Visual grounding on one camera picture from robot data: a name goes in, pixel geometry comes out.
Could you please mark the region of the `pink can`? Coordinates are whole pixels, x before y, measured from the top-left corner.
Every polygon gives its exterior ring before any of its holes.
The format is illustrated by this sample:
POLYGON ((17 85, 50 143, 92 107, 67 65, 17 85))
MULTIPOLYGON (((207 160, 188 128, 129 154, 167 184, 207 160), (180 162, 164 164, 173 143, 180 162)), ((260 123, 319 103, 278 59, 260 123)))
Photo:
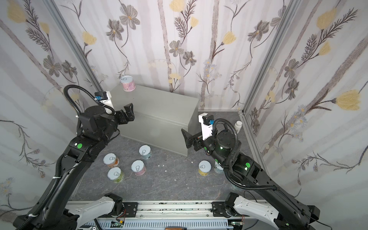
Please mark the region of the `pink can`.
POLYGON ((146 172, 146 166, 142 160, 136 160, 132 163, 131 170, 136 176, 142 176, 146 172))
POLYGON ((136 89, 136 85, 132 76, 122 76, 119 78, 119 80, 125 92, 132 92, 136 89))

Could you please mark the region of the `yellow can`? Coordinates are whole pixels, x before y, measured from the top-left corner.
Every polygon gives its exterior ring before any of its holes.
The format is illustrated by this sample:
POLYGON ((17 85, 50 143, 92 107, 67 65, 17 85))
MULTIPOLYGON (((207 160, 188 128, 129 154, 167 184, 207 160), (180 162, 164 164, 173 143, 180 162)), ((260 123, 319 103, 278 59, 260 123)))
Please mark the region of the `yellow can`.
POLYGON ((198 173, 201 176, 207 176, 209 175, 211 168, 212 168, 211 163, 209 161, 203 160, 198 165, 198 173))

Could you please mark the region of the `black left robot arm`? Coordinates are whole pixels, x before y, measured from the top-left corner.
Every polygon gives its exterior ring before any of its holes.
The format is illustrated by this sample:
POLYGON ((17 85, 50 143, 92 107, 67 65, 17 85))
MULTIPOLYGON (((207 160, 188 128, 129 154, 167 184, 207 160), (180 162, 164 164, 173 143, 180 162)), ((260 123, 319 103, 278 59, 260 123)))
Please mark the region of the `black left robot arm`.
POLYGON ((111 193, 87 205, 87 210, 71 211, 66 206, 86 171, 114 139, 113 134, 118 131, 118 126, 134 121, 133 104, 129 103, 116 111, 102 103, 102 99, 107 98, 106 92, 92 95, 72 84, 65 86, 63 93, 77 113, 77 135, 57 159, 55 175, 37 204, 28 214, 15 219, 13 226, 18 230, 76 230, 102 215, 123 212, 122 198, 111 193), (69 89, 85 92, 96 105, 81 112, 70 97, 69 89))

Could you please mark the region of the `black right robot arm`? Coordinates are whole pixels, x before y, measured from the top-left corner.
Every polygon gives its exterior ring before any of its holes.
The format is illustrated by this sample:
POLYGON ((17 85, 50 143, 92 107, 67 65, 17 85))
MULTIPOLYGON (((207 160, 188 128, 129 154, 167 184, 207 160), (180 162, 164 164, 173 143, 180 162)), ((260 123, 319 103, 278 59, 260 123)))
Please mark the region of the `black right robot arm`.
POLYGON ((277 230, 312 230, 320 210, 307 206, 282 189, 251 157, 241 153, 241 142, 234 125, 223 118, 206 113, 199 116, 201 132, 192 135, 182 129, 186 147, 203 149, 221 168, 235 187, 255 191, 267 203, 262 204, 230 193, 224 205, 227 216, 249 216, 277 230))

